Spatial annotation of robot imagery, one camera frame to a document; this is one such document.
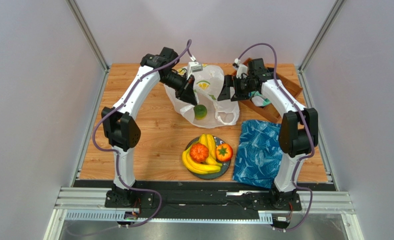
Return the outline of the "white plastic bag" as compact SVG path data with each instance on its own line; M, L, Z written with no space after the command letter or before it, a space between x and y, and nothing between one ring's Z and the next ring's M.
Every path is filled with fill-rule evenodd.
M177 99L174 89L165 86L166 94L174 110L189 123L199 128L213 129L234 126L240 115L238 103L230 100L217 100L223 87L223 70L217 65L202 64L202 70L193 75L195 77L194 93L198 104L206 108L206 115L198 117L194 112L195 106Z

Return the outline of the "green fake fruit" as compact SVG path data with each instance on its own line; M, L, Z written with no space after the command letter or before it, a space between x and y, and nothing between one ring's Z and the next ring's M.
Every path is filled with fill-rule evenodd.
M202 104L196 105L193 110L196 120L202 120L207 116L207 108Z

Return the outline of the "orange fake bell pepper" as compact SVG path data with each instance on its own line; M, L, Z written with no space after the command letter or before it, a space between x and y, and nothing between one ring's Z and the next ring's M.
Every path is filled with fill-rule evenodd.
M209 149L199 142L191 146L189 154L196 163L204 162L210 155Z

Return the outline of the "yellow fake banana bunch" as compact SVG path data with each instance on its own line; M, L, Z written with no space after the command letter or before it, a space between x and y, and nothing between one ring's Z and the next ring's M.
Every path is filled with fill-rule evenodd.
M201 163L195 162L190 157L190 154L189 154L189 150L190 150L191 146L189 148L187 148L182 153L182 162L183 162L184 166L189 171L191 171L194 174L200 174L200 175L208 175L208 174L214 174L214 173L220 172L221 166L209 165L209 164L206 164L205 161L201 162Z

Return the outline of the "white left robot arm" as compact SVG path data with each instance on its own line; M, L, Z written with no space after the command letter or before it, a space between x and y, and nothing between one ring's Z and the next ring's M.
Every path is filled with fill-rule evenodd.
M158 84L174 90L174 96L185 103L197 105L193 85L194 73L203 69L192 55L184 74L173 67L180 55L173 49L164 47L160 54L147 54L141 62L135 79L124 95L112 106L101 112L99 125L110 144L109 151L115 157L115 178L112 189L107 193L110 200L131 204L137 198L138 189L133 170L134 150L141 138L137 125L137 114L151 90Z

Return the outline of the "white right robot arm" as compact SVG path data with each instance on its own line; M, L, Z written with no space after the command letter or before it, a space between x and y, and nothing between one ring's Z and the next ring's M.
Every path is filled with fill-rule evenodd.
M237 58L233 68L236 72L224 77L217 100L248 100L251 92L258 91L282 115L279 145L283 156L273 181L271 199L277 204L291 202L296 198L301 162L313 156L318 144L318 112L299 103L280 81L277 68L267 68L262 58L248 60L245 64Z

